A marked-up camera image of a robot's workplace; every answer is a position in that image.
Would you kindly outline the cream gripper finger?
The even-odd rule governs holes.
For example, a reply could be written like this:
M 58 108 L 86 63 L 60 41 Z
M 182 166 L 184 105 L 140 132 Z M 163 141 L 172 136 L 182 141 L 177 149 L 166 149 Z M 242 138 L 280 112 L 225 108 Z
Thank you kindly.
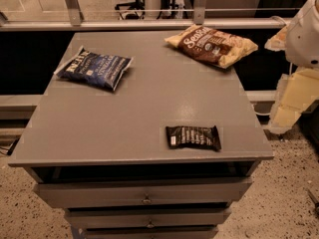
M 268 129 L 286 133 L 318 98 L 318 69 L 298 67 L 292 75 L 283 75 L 277 85 Z
M 288 27 L 283 27 L 273 37 L 267 40 L 264 48 L 270 51 L 278 52 L 286 49 L 286 34 Z

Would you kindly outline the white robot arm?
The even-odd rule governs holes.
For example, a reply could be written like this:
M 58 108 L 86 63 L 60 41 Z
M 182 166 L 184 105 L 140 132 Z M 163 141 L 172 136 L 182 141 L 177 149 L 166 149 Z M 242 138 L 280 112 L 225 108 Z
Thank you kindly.
M 265 48 L 284 50 L 290 66 L 297 67 L 278 81 L 267 126 L 272 133 L 283 134 L 319 98 L 319 0 L 307 0 Z

